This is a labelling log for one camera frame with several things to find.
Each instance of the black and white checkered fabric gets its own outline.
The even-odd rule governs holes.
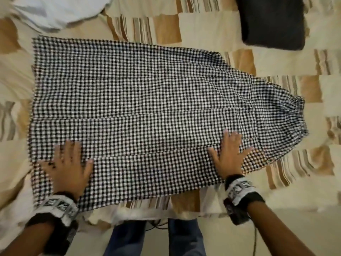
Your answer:
[[[36,163],[80,141],[94,172],[80,211],[222,182],[207,147],[223,130],[253,146],[246,173],[308,134],[304,99],[231,68],[219,53],[140,43],[40,36],[29,129],[35,204],[52,191]]]

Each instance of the wrist-mounted device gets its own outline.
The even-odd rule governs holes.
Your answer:
[[[75,220],[78,207],[73,195],[69,192],[55,193],[45,199],[33,213],[26,227],[46,222],[55,227],[44,247],[44,254],[65,255],[78,229]]]
[[[265,202],[252,182],[241,174],[228,176],[225,180],[225,190],[228,197],[224,200],[224,206],[235,225],[249,221],[247,207],[251,202]]]

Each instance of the folded black cloth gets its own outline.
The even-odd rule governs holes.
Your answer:
[[[302,0],[236,0],[242,40],[247,45],[302,50],[305,30]]]

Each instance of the leg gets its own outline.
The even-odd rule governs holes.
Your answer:
[[[139,256],[145,237],[146,221],[126,221],[113,229],[104,256]]]
[[[168,219],[170,256],[206,256],[198,220]]]

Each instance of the forearm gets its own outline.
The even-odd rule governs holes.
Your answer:
[[[315,256],[265,203],[252,202],[247,210],[272,256]]]
[[[42,223],[29,226],[2,252],[0,256],[37,256],[53,233],[54,225]]]

